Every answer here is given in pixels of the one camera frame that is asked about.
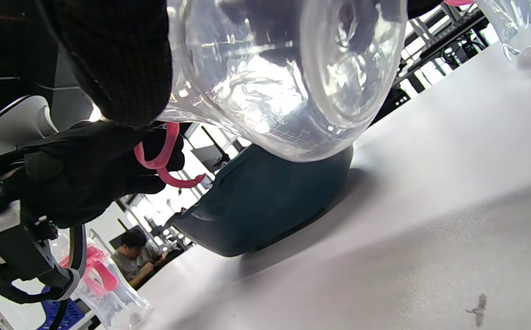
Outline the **person's right hand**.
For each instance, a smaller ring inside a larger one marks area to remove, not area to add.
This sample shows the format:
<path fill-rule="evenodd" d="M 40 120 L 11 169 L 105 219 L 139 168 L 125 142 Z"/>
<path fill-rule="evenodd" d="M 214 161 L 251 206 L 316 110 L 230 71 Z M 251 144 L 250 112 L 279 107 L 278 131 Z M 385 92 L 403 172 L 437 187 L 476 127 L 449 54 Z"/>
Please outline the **person's right hand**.
<path fill-rule="evenodd" d="M 36 6 L 103 117 L 137 129 L 156 120 L 173 79 L 165 0 L 38 0 Z"/>

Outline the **person's left hand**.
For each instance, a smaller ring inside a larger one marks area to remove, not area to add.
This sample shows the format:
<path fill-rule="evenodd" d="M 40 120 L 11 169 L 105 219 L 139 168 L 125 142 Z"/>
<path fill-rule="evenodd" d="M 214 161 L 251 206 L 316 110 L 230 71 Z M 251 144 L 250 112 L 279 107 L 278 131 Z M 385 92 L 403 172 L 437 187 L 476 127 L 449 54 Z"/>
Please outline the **person's left hand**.
<path fill-rule="evenodd" d="M 102 215 L 121 197 L 156 194 L 166 187 L 156 171 L 143 167 L 134 148 L 157 157 L 167 130 L 137 130 L 108 121 L 81 122 L 40 142 L 0 156 L 7 194 L 35 219 L 72 228 Z"/>

